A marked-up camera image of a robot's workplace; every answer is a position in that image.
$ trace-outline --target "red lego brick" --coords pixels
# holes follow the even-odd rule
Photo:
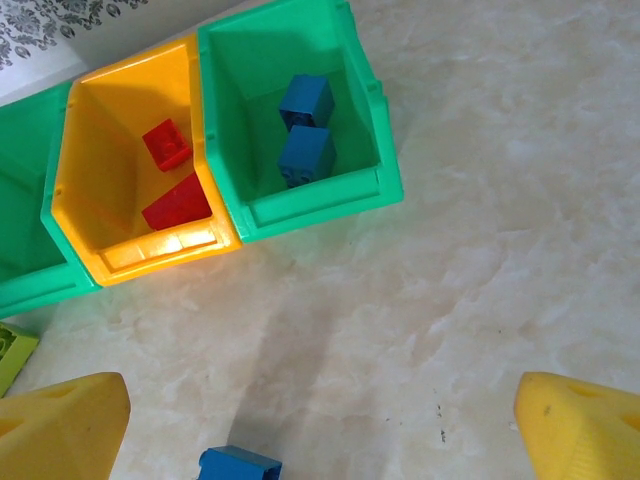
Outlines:
[[[211,216],[200,181],[192,173],[142,211],[153,230],[164,230]]]
[[[180,130],[171,119],[167,119],[142,136],[154,162],[166,172],[176,168],[193,155]]]

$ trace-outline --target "blue lego brick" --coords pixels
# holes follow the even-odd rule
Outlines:
[[[198,480],[278,480],[282,463],[227,445],[206,450],[200,468]]]
[[[280,115],[288,131],[294,125],[324,128],[334,106],[327,77],[296,75],[280,103]]]
[[[278,160],[289,188],[322,180],[331,175],[336,149],[327,128],[294,125]]]

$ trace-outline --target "patterned fabric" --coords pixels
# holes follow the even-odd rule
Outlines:
[[[149,0],[0,0],[0,70],[17,57],[27,59],[33,49],[46,50],[57,44],[58,33],[71,39],[80,29],[102,25],[105,12],[121,14]]]

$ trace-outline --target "plastic bin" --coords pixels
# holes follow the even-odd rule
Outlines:
[[[53,221],[44,195],[70,86],[0,108],[0,318],[100,288]]]
[[[101,285],[241,246],[204,155],[199,71],[194,34],[71,89],[52,210]],[[162,172],[142,136],[167,119],[193,159]],[[153,231],[142,210],[194,170],[212,216]]]
[[[243,242],[403,198],[389,111],[344,0],[280,0],[198,30],[207,159]],[[325,75],[332,176],[287,189],[279,104],[294,75]]]

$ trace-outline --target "yellow storage bin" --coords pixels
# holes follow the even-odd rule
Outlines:
[[[193,160],[162,172],[142,136],[167,119],[190,144]],[[153,231],[142,210],[194,171],[211,217]],[[195,35],[74,83],[52,211],[103,286],[242,245],[205,157]]]

